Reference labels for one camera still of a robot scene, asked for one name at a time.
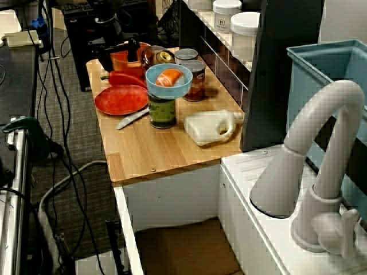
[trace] kitchen knife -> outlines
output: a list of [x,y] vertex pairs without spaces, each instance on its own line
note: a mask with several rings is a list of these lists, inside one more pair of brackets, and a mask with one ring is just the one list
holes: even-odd
[[122,119],[119,124],[117,124],[116,129],[117,130],[121,130],[122,128],[124,128],[127,124],[132,123],[134,120],[140,118],[141,116],[145,115],[146,113],[149,112],[149,107],[145,108],[144,110],[140,111],[140,112],[136,112],[133,113],[132,115],[129,115],[127,117],[125,117],[124,119]]

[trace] toy salmon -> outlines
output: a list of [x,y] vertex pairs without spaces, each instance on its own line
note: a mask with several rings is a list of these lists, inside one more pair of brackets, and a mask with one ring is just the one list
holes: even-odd
[[157,86],[172,87],[176,81],[182,76],[182,72],[177,69],[164,70],[155,81]]

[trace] teal bin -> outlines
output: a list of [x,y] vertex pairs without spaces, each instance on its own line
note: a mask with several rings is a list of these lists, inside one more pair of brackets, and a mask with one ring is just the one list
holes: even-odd
[[[367,46],[362,42],[350,40],[290,47],[287,50],[288,56],[293,60],[287,131],[309,99],[334,81],[354,81],[362,88],[367,100]],[[366,107],[357,138],[367,146]],[[313,143],[307,156],[320,168],[324,154],[322,149]],[[346,175],[342,192],[351,205],[357,206],[360,216],[367,220],[367,197]]]

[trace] red bell pepper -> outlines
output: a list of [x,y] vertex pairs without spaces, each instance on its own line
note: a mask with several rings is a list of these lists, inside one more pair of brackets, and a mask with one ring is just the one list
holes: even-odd
[[137,85],[143,88],[147,88],[145,81],[140,77],[132,76],[127,73],[115,72],[114,70],[110,72],[109,76],[101,76],[101,80],[108,79],[111,86],[117,85]]

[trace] white faucet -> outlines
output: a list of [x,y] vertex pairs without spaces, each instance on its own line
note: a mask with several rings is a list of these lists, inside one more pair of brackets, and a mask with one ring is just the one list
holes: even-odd
[[341,183],[362,118],[365,100],[354,82],[340,80],[317,92],[295,118],[284,147],[264,170],[251,190],[250,200],[261,212],[287,218],[298,200],[303,165],[308,150],[327,120],[339,110],[337,121],[316,182],[305,194],[291,234],[302,248],[312,252],[354,257],[357,210],[340,216]]

